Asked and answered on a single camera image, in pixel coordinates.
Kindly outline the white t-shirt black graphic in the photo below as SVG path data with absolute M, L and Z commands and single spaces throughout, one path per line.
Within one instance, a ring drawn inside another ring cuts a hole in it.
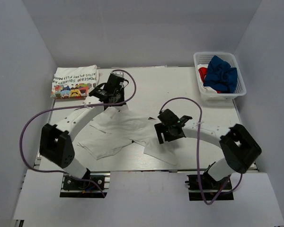
M 110 107 L 76 137 L 76 158 L 92 171 L 177 169 L 177 145 L 159 144 L 157 123 L 157 119 Z

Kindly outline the white t-shirt red graphic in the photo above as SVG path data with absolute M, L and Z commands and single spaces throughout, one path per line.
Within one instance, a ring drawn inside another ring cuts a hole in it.
M 209 93 L 209 94 L 219 94 L 220 91 L 216 91 L 214 90 L 213 88 L 211 87 L 205 87 L 204 86 L 204 79 L 207 75 L 207 67 L 208 67 L 208 64 L 199 64 L 197 65 L 197 70 L 198 70 L 198 78 L 199 78 L 199 81 L 201 83 L 201 90 L 204 92 L 204 93 Z

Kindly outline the dark blue t-shirt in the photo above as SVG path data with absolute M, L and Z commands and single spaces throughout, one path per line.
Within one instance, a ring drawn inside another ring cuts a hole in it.
M 203 85 L 220 93 L 232 94 L 236 89 L 237 81 L 237 68 L 231 67 L 228 62 L 218 56 L 213 56 L 208 64 Z

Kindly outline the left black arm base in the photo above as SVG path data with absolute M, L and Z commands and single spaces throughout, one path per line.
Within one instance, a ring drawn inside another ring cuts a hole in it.
M 96 185 L 106 195 L 110 183 L 109 173 L 92 173 L 90 179 L 96 183 Z M 64 175 L 62 179 L 62 185 L 60 190 L 61 198 L 104 198 L 102 192 L 98 187 L 91 182 L 79 182 L 74 178 Z

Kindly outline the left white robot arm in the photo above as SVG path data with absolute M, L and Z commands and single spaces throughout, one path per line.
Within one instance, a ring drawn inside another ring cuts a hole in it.
M 124 81 L 118 74 L 110 73 L 108 81 L 95 87 L 83 101 L 83 107 L 75 109 L 69 116 L 54 125 L 42 128 L 41 156 L 75 177 L 74 183 L 81 189 L 90 185 L 90 171 L 76 158 L 73 141 L 78 133 L 111 104 L 124 102 Z

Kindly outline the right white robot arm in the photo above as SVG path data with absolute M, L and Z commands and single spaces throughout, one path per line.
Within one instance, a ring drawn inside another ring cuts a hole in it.
M 154 125 L 159 144 L 181 138 L 205 141 L 221 148 L 224 158 L 209 165 L 202 175 L 205 185 L 211 189 L 222 179 L 233 174 L 244 174 L 262 153 L 262 149 L 241 124 L 224 128 L 209 126 L 192 120 L 190 116 L 178 118 L 171 110 L 160 112 L 159 123 Z

